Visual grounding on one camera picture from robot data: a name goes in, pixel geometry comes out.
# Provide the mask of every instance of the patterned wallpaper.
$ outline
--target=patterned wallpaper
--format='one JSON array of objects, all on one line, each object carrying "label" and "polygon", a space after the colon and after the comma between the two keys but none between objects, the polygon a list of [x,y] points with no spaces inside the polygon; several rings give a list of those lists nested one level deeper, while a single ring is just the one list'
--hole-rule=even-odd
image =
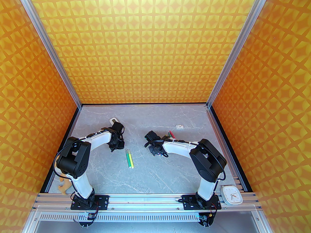
[{"label": "patterned wallpaper", "polygon": [[32,0],[82,103],[206,102],[254,0]]},{"label": "patterned wallpaper", "polygon": [[268,0],[213,107],[275,232],[311,232],[311,0]]},{"label": "patterned wallpaper", "polygon": [[0,0],[0,232],[20,232],[76,109],[19,0]]}]

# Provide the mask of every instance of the marble surface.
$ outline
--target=marble surface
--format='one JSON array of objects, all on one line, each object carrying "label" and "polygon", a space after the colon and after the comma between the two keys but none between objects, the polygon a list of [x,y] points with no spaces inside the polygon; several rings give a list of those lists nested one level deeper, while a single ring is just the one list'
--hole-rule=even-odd
[{"label": "marble surface", "polygon": [[[206,114],[203,104],[191,105],[112,105],[83,106],[72,136],[81,137],[110,127],[109,119],[116,117],[125,127],[125,148],[130,149],[134,169],[128,167],[124,150],[113,153],[107,144],[94,149],[90,154],[87,176],[96,193],[195,193],[200,175],[192,160],[177,154],[168,158],[153,156],[144,148],[144,136],[153,130],[160,137],[171,130],[177,139],[199,141],[208,139],[220,152],[221,148]],[[177,130],[175,125],[183,124]],[[233,184],[234,180],[225,167],[227,178],[219,182]],[[50,193],[60,193],[59,178],[52,182]]]}]

